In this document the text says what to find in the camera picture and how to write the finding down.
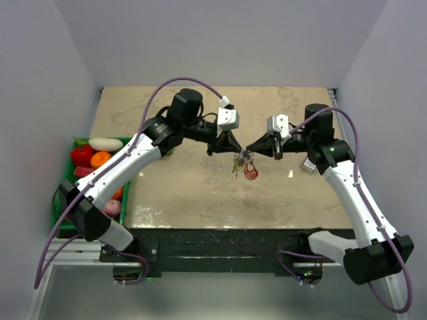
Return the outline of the key bunch with red carabiner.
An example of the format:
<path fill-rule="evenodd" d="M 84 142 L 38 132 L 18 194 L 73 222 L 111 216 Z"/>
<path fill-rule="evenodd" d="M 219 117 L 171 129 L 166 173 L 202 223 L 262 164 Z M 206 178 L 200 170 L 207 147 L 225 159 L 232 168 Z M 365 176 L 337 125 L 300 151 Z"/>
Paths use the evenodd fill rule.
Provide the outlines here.
<path fill-rule="evenodd" d="M 249 181 L 258 178 L 259 171 L 254 165 L 254 154 L 251 151 L 245 149 L 234 154 L 232 175 L 237 179 L 239 172 L 242 172 L 243 176 Z"/>

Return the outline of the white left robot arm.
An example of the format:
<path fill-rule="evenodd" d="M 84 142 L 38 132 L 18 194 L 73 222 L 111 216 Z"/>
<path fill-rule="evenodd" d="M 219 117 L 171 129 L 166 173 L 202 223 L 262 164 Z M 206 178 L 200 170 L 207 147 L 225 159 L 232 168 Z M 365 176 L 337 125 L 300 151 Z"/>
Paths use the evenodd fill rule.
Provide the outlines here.
<path fill-rule="evenodd" d="M 142 132 L 100 168 L 76 182 L 65 180 L 60 184 L 62 210 L 86 241 L 98 240 L 113 247 L 122 261 L 134 260 L 138 254 L 134 236 L 102 211 L 113 194 L 184 139 L 205 143 L 208 155 L 242 150 L 232 133 L 239 127 L 240 116 L 228 98 L 222 97 L 214 122 L 200 115 L 202 109 L 202 94 L 182 89 L 170 106 L 148 119 Z"/>

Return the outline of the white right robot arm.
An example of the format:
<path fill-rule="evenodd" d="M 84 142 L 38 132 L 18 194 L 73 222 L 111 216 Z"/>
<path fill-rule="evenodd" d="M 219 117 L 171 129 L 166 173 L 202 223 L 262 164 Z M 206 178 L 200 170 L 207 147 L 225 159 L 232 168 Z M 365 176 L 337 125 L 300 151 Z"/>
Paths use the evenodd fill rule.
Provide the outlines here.
<path fill-rule="evenodd" d="M 306 262 L 321 257 L 337 262 L 362 285 L 401 272 L 414 243 L 397 232 L 373 200 L 358 168 L 358 152 L 334 136 L 332 111 L 324 104 L 307 105 L 304 122 L 294 129 L 286 115 L 272 115 L 266 133 L 247 149 L 276 160 L 285 153 L 306 153 L 338 196 L 355 238 L 341 238 L 323 228 L 303 231 L 298 256 Z"/>

